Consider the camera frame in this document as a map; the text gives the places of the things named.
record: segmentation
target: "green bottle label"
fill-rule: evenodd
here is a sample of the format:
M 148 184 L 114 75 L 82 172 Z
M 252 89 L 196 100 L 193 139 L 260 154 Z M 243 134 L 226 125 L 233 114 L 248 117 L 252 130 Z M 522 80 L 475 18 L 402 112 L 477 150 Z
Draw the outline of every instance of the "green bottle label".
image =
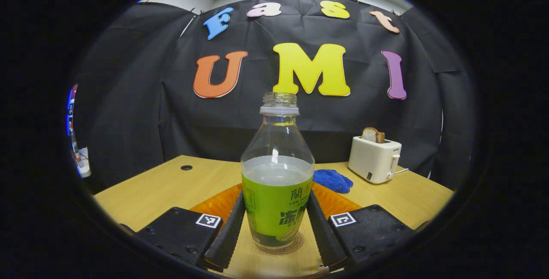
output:
M 263 246 L 290 244 L 303 219 L 312 176 L 297 185 L 262 185 L 242 175 L 247 219 L 253 239 Z

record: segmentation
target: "white toaster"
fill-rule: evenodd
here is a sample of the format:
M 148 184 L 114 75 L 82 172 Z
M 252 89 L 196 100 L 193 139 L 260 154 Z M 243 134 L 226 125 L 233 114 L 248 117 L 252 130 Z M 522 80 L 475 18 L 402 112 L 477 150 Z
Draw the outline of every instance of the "white toaster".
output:
M 371 183 L 383 183 L 395 175 L 402 144 L 386 139 L 384 143 L 353 137 L 349 168 Z

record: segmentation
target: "blue cloth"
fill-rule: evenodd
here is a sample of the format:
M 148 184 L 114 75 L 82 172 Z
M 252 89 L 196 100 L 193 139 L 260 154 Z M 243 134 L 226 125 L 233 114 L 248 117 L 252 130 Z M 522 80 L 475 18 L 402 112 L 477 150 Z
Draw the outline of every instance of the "blue cloth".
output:
M 312 181 L 337 193 L 349 193 L 353 182 L 336 170 L 316 170 Z

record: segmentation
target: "toast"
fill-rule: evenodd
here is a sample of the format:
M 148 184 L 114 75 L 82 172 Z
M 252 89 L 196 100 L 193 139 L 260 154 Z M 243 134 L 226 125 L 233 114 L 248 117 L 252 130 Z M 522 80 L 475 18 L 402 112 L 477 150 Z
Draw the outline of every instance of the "toast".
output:
M 385 142 L 385 134 L 377 131 L 376 128 L 367 127 L 362 131 L 362 139 L 382 144 Z

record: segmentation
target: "black cloth backdrop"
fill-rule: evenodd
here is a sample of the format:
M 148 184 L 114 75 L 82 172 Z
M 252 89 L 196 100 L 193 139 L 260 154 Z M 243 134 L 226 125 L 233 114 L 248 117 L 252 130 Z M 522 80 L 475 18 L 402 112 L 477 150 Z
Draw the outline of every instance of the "black cloth backdrop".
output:
M 376 127 L 402 143 L 399 165 L 423 176 L 432 170 L 431 179 L 455 189 L 468 171 L 474 100 L 468 96 L 470 72 L 451 44 L 415 9 L 398 17 L 366 3 L 329 0 L 346 6 L 350 17 L 340 19 L 324 15 L 321 1 L 244 0 L 202 16 L 159 3 L 130 8 L 98 39 L 78 72 L 74 126 L 79 146 L 88 146 L 90 177 L 110 187 L 181 154 L 239 161 L 261 125 L 264 93 L 278 83 L 280 58 L 273 46 L 294 42 L 310 59 L 323 44 L 346 50 L 347 97 L 320 94 L 322 76 L 307 94 L 294 75 L 298 127 L 317 163 L 347 161 L 352 137 Z M 269 2 L 280 3 L 282 13 L 247 17 L 253 5 Z M 208 40 L 202 24 L 226 7 L 234 8 L 228 28 Z M 400 33 L 385 29 L 373 10 L 390 17 Z M 387 95 L 382 50 L 402 57 L 404 100 Z M 218 84 L 227 70 L 225 54 L 236 51 L 247 56 L 235 88 L 219 98 L 198 97 L 196 61 L 220 56 L 210 79 Z M 443 108 L 451 130 L 441 143 Z

